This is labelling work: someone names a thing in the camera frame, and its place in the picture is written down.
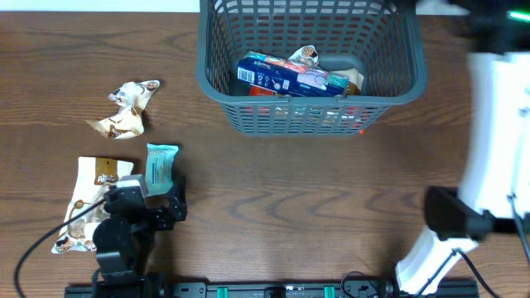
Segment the cream cookie snack bag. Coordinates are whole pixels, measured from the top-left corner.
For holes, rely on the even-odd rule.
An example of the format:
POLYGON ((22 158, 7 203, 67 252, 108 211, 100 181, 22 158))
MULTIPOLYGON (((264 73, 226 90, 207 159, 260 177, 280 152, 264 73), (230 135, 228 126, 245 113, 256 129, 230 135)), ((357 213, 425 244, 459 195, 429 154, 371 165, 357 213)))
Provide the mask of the cream cookie snack bag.
POLYGON ((324 70, 319 65, 319 54, 314 46, 303 46, 292 54, 284 64, 289 70, 298 73, 301 87, 309 89, 310 97, 336 95, 361 95, 364 76, 356 68, 324 70))

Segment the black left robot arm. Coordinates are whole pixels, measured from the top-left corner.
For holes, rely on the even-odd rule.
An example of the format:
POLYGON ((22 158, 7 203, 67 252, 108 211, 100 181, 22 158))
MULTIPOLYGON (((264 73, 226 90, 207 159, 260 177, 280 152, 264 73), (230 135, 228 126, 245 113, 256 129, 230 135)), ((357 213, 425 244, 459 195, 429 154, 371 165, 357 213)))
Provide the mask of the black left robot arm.
POLYGON ((104 194, 104 210, 110 214, 94 231, 98 274, 93 297, 172 297, 172 286, 162 273, 147 273, 147 259, 155 235, 172 230, 187 215, 186 178, 174 181, 163 195, 168 202, 149 208, 142 175, 124 177, 104 194))

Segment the blue Kleenex tissue pack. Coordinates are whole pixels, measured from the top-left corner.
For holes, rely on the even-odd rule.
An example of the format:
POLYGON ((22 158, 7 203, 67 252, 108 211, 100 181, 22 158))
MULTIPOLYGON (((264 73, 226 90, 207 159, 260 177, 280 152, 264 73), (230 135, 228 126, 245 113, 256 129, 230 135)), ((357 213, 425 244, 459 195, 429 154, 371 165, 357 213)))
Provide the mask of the blue Kleenex tissue pack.
POLYGON ((254 51, 238 62, 237 78, 293 97, 334 97, 346 94, 349 86, 348 77, 342 74, 254 51))

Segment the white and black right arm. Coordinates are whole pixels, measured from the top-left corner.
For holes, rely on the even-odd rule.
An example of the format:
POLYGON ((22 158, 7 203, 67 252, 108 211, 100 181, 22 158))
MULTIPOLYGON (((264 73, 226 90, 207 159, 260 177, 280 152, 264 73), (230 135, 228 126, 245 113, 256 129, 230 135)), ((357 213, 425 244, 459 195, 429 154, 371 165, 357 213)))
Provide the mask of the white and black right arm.
POLYGON ((529 3, 458 1, 475 113, 465 172, 456 188, 430 186, 425 226, 397 263, 382 297, 428 297, 491 233, 519 237, 529 251, 529 3))

